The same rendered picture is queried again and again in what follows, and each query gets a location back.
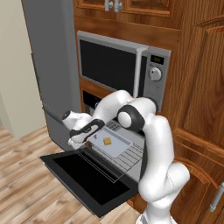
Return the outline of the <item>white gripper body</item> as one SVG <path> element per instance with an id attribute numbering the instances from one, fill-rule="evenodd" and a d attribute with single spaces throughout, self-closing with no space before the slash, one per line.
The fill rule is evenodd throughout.
<path id="1" fill-rule="evenodd" d="M 78 150 L 83 147 L 86 143 L 87 139 L 81 136 L 72 136 L 68 140 L 68 144 L 73 147 L 74 150 Z"/>

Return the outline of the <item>black oven door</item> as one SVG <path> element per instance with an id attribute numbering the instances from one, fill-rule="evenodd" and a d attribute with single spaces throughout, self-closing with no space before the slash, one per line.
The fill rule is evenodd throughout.
<path id="1" fill-rule="evenodd" d="M 88 147 L 40 158 L 92 214 L 102 217 L 138 193 L 137 182 Z"/>

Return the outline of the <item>built-in oven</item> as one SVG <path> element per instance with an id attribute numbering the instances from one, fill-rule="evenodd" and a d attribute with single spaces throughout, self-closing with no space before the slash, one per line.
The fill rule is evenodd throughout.
<path id="1" fill-rule="evenodd" d="M 123 90 L 114 92 L 113 94 L 109 94 L 102 100 L 86 91 L 83 92 L 83 101 L 86 104 L 87 112 L 91 116 L 92 115 L 103 116 L 103 118 L 105 119 L 106 125 L 112 121 L 118 123 L 117 119 L 113 118 L 113 116 L 117 115 L 117 111 L 119 110 L 119 108 L 122 105 L 125 105 L 128 102 L 128 100 L 132 100 L 132 97 L 130 96 L 129 93 L 127 93 L 126 91 L 123 91 Z M 117 181 L 123 174 L 127 174 L 129 177 L 134 179 L 136 182 L 139 181 L 142 161 L 139 162 L 138 164 L 136 164 L 135 166 L 133 166 L 128 171 L 122 171 L 119 168 L 117 168 L 115 165 L 110 163 L 102 155 L 100 155 L 100 157 L 102 159 L 101 164 L 103 164 L 104 162 L 108 162 L 111 165 L 111 168 L 109 170 L 114 175 L 113 182 Z"/>

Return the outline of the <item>black microwave door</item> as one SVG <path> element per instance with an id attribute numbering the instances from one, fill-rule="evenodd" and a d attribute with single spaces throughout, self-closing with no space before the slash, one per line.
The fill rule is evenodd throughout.
<path id="1" fill-rule="evenodd" d="M 80 75 L 113 90 L 124 89 L 133 95 L 137 48 L 135 42 L 77 31 Z M 147 51 L 143 53 L 138 96 L 144 92 Z"/>

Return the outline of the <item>silver microwave oven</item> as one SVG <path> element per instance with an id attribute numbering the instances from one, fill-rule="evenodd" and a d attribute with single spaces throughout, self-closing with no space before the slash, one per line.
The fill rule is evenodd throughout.
<path id="1" fill-rule="evenodd" d="M 148 97 L 156 101 L 159 107 L 163 104 L 166 77 L 170 65 L 170 57 L 172 52 L 167 49 L 148 46 L 147 64 L 144 77 L 143 95 L 138 97 Z M 150 78 L 150 70 L 157 67 L 162 72 L 162 78 L 158 81 L 152 81 Z"/>

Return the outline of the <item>wooden cupboard door with arch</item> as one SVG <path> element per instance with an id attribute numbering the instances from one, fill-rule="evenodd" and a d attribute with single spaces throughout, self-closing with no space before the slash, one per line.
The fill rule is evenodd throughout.
<path id="1" fill-rule="evenodd" d="M 190 180 L 171 206 L 178 224 L 224 224 L 224 194 L 214 212 L 209 207 L 224 182 L 224 148 L 182 129 L 173 132 L 175 161 L 187 167 Z"/>

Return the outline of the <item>tall wooden cupboard door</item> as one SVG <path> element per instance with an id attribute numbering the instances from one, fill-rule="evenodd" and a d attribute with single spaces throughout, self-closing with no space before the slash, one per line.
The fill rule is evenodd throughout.
<path id="1" fill-rule="evenodd" d="M 193 29 L 173 129 L 224 148 L 224 14 Z"/>

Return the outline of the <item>grey baking tray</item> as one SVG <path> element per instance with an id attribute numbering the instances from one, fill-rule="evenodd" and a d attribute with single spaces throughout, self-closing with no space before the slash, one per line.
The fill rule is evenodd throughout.
<path id="1" fill-rule="evenodd" d="M 111 145 L 105 145 L 103 143 L 104 137 L 110 137 L 112 144 Z M 112 158 L 117 158 L 120 156 L 123 152 L 125 152 L 130 146 L 133 145 L 133 143 L 124 138 L 123 136 L 117 134 L 113 130 L 103 127 L 101 130 L 96 132 L 93 136 L 91 136 L 88 141 L 91 144 L 94 144 L 97 146 L 100 150 L 110 155 Z"/>

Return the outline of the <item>grey fridge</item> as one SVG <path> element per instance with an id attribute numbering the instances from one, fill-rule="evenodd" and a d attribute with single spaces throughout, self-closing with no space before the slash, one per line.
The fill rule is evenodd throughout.
<path id="1" fill-rule="evenodd" d="M 70 151 L 62 116 L 81 111 L 73 0 L 22 0 L 22 5 L 49 137 Z"/>

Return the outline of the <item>white microwave knob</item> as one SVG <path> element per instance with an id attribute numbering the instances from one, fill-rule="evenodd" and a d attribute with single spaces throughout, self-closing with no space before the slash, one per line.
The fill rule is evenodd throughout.
<path id="1" fill-rule="evenodd" d="M 150 70 L 150 79 L 152 81 L 159 81 L 162 78 L 162 72 L 160 71 L 159 68 L 153 67 Z"/>

